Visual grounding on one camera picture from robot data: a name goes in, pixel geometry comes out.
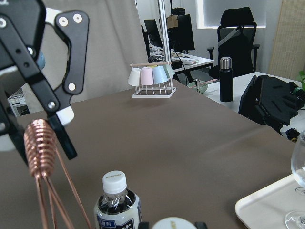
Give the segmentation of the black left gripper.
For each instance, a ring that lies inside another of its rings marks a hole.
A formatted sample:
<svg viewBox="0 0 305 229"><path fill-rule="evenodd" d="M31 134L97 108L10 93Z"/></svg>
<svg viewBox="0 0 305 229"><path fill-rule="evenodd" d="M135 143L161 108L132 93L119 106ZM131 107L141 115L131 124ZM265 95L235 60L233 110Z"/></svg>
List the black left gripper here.
<svg viewBox="0 0 305 229"><path fill-rule="evenodd" d="M68 46L66 72L56 89L36 63L46 23ZM16 68L30 85L69 160L77 152L64 127L74 118L71 97L83 91L88 32L89 17L83 11L46 9L41 0L0 2L0 69Z"/></svg>

